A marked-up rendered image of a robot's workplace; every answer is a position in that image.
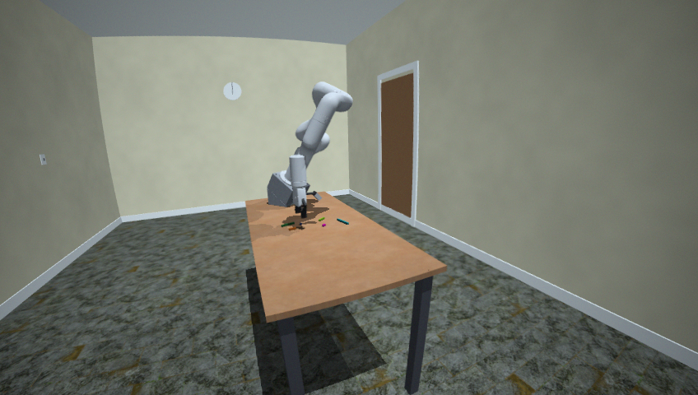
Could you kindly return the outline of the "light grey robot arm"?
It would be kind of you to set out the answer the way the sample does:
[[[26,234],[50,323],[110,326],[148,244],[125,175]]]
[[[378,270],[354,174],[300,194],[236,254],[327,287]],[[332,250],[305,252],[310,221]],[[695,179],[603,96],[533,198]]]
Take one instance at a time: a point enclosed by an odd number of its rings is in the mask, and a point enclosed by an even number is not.
[[[348,111],[353,102],[352,97],[346,92],[326,82],[319,82],[314,86],[312,97],[316,106],[313,118],[296,129],[295,135],[302,141],[301,146],[289,157],[288,169],[280,173],[280,178],[285,184],[296,188],[307,185],[306,169],[313,155],[328,147],[330,138],[325,132],[335,111]]]

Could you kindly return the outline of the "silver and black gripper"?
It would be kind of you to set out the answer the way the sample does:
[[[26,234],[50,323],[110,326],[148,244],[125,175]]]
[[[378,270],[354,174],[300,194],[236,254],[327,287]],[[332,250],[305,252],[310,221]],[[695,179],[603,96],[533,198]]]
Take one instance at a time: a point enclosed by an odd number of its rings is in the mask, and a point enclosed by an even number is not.
[[[293,203],[295,204],[295,213],[300,213],[301,218],[307,217],[307,200],[306,200],[305,187],[306,187],[306,185],[304,187],[300,187],[300,188],[293,187],[293,189],[292,189]],[[303,204],[304,204],[304,207],[303,207]]]

